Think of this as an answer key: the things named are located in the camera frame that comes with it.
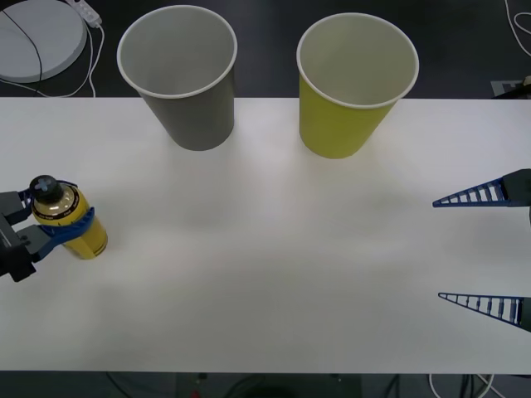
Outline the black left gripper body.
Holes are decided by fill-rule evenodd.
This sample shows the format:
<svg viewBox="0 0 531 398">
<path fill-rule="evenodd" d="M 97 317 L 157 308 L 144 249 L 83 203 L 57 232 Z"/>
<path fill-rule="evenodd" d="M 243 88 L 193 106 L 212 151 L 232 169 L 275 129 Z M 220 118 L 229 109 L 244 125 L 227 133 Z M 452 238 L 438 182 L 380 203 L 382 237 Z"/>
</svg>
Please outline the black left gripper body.
<svg viewBox="0 0 531 398">
<path fill-rule="evenodd" d="M 14 282 L 21 282 L 34 273 L 36 268 L 26 246 L 1 215 L 1 276 L 9 275 Z"/>
</svg>

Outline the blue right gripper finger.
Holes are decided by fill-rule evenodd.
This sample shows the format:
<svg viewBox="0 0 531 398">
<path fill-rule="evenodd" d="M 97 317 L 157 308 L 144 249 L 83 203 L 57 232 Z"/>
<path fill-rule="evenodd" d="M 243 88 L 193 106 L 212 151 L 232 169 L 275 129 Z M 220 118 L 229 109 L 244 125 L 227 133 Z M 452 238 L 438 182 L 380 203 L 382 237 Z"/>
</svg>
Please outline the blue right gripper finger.
<svg viewBox="0 0 531 398">
<path fill-rule="evenodd" d="M 530 207 L 530 169 L 466 188 L 432 202 L 442 207 Z"/>
<path fill-rule="evenodd" d="M 440 299 L 530 332 L 530 297 L 440 292 Z"/>
</svg>

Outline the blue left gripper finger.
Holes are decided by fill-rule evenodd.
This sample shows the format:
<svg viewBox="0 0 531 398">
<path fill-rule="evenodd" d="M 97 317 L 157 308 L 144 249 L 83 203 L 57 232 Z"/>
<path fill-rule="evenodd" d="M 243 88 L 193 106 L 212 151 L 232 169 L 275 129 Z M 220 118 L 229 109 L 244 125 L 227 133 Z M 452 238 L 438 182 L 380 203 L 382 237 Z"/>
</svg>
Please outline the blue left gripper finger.
<svg viewBox="0 0 531 398">
<path fill-rule="evenodd" d="M 32 263 L 43 260 L 58 245 L 82 237 L 95 219 L 95 208 L 91 207 L 78 221 L 68 226 L 31 225 L 17 232 L 22 247 L 28 252 Z"/>
<path fill-rule="evenodd" d="M 77 185 L 33 179 L 25 190 L 1 193 L 1 214 L 12 225 L 34 216 L 45 226 L 68 226 L 77 221 Z"/>
</svg>

